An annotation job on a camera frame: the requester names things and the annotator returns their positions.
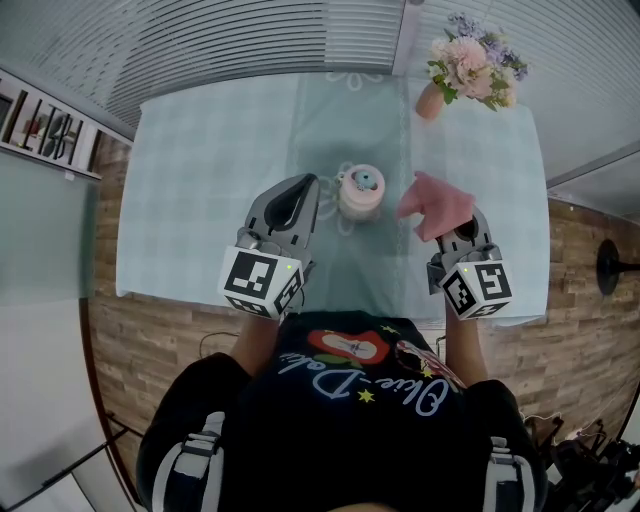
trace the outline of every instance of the floor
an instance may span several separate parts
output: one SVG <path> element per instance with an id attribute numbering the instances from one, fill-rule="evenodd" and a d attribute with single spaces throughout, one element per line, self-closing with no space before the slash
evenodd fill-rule
<path id="1" fill-rule="evenodd" d="M 172 380 L 199 358 L 200 340 L 237 332 L 233 311 L 133 294 L 115 295 L 118 218 L 129 149 L 103 137 L 93 171 L 103 176 L 90 324 L 107 411 L 144 432 Z M 562 413 L 559 438 L 602 417 L 615 436 L 640 379 L 640 275 L 627 275 L 603 298 L 594 275 L 600 242 L 611 238 L 626 261 L 640 261 L 640 227 L 549 202 L 551 272 L 547 316 L 523 327 L 481 328 L 491 377 L 501 379 L 525 415 Z M 440 332 L 427 333 L 434 339 Z M 207 338 L 203 354 L 228 351 L 234 337 Z M 118 448 L 132 478 L 139 438 Z"/>

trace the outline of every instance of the table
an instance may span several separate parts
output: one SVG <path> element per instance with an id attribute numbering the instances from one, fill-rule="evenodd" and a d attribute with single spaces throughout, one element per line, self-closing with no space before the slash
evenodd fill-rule
<path id="1" fill-rule="evenodd" d="M 216 291 L 222 255 L 253 199 L 313 172 L 322 185 L 311 241 L 318 266 L 304 309 L 438 322 L 444 300 L 428 294 L 426 274 L 437 245 L 411 232 L 419 219 L 393 215 L 422 170 L 476 196 L 510 260 L 515 298 L 499 322 L 543 315 L 549 220 L 530 111 L 494 113 L 464 99 L 427 124 L 413 112 L 425 85 L 362 73 L 274 75 L 143 104 L 120 217 L 118 294 L 226 305 Z M 333 177 L 362 163 L 380 169 L 387 190 L 380 218 L 353 225 L 337 212 Z"/>

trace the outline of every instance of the flower bouquet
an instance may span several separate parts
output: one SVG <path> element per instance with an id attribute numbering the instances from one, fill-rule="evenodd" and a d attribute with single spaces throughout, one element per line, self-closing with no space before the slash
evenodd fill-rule
<path id="1" fill-rule="evenodd" d="M 416 105 L 422 117 L 433 120 L 443 104 L 467 96 L 491 110 L 516 104 L 516 82 L 528 73 L 528 66 L 506 45 L 502 33 L 487 32 L 464 13 L 452 14 L 458 34 L 445 30 L 449 40 L 435 39 L 429 61 L 432 82 Z"/>

